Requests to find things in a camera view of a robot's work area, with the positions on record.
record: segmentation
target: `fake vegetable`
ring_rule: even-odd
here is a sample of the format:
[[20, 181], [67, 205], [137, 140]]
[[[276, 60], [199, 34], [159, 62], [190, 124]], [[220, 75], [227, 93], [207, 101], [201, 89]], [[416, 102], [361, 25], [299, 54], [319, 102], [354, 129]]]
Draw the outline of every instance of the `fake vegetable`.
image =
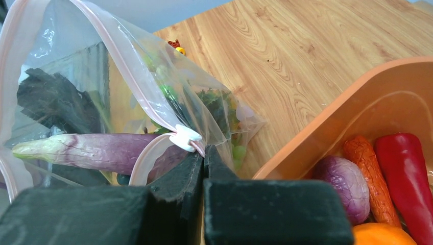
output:
[[100, 133], [101, 122], [110, 128], [109, 113], [103, 110], [103, 98], [97, 91], [80, 92], [65, 76], [28, 69], [17, 92], [22, 113], [47, 128], [56, 126], [67, 133]]
[[[61, 134], [19, 143], [12, 153], [21, 159], [131, 175], [138, 156], [156, 137], [157, 134]], [[167, 172], [185, 156], [186, 151], [171, 146], [156, 160], [154, 168], [159, 171], [150, 172], [149, 179]]]
[[399, 133], [378, 138], [377, 160], [391, 198], [418, 245], [433, 244], [433, 197], [420, 140]]
[[329, 182], [334, 187], [352, 224], [367, 219], [369, 191], [363, 174], [353, 162], [341, 157], [325, 157], [316, 165], [313, 178]]
[[[191, 109], [193, 110], [193, 114], [200, 115], [202, 112], [197, 111], [197, 108], [190, 108], [188, 110], [186, 105], [180, 102], [182, 100], [178, 99], [178, 94], [172, 86], [161, 85], [160, 89], [162, 90], [167, 101], [170, 102], [172, 109], [180, 117], [181, 121], [186, 122], [186, 124], [193, 130], [198, 131], [196, 129], [196, 124], [201, 124], [202, 122], [192, 119], [187, 112]], [[246, 156], [247, 149], [245, 146], [243, 146], [242, 134], [234, 133], [241, 131], [241, 128], [240, 121], [236, 116], [237, 101], [232, 92], [219, 89], [202, 89], [196, 94], [191, 94], [188, 93], [188, 90], [183, 89], [183, 93], [185, 95], [187, 105], [197, 104], [191, 101], [193, 97], [197, 96], [198, 99], [204, 104], [206, 109], [210, 112], [225, 137], [227, 139], [231, 139], [234, 167], [236, 170], [240, 169], [242, 161]], [[158, 133], [165, 132], [166, 129], [161, 128], [155, 123], [154, 125], [158, 128]]]
[[343, 150], [345, 157], [354, 162], [365, 177], [370, 191], [370, 209], [376, 221], [401, 228], [397, 211], [369, 141], [358, 135], [346, 141]]
[[116, 180], [119, 185], [128, 185], [130, 179], [131, 179], [130, 175], [117, 174], [116, 176]]
[[383, 223], [366, 223], [353, 227], [355, 245], [417, 245], [402, 229]]

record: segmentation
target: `purple onion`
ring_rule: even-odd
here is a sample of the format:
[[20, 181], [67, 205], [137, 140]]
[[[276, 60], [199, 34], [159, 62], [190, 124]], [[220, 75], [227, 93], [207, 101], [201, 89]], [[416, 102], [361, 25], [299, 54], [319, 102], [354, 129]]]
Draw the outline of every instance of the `purple onion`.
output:
[[370, 212], [369, 191], [356, 164], [341, 157], [328, 156], [317, 163], [313, 178], [326, 181], [334, 187], [353, 225], [367, 219]]

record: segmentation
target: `yellow toy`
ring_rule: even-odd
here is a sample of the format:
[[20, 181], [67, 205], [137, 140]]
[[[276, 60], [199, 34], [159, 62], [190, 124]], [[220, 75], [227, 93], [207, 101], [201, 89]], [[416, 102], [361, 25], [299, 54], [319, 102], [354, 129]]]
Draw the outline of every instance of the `yellow toy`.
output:
[[186, 55], [185, 49], [183, 49], [182, 47], [177, 47], [176, 50], [179, 51], [181, 54]]

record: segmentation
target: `green grape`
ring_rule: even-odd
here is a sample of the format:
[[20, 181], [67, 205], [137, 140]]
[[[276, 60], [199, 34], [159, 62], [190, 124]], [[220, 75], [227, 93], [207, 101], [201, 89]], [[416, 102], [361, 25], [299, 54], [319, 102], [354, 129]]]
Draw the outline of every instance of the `green grape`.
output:
[[117, 182], [118, 182], [119, 185], [128, 185], [131, 176], [117, 174], [116, 178], [117, 178]]
[[234, 164], [234, 170], [239, 170], [240, 167], [242, 166], [242, 161], [234, 159], [233, 164]]
[[243, 160], [245, 155], [247, 154], [247, 148], [242, 145], [238, 145], [233, 148], [233, 158], [235, 160]]

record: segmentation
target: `plastic food toy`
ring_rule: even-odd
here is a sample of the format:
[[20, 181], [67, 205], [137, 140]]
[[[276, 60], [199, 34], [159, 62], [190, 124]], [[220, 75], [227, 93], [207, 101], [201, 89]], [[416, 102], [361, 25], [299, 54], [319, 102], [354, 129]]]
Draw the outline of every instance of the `plastic food toy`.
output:
[[180, 46], [179, 40], [176, 39], [176, 41], [168, 41], [169, 45], [172, 46], [174, 49], [176, 49], [178, 52], [180, 52], [183, 55], [186, 55], [185, 49]]

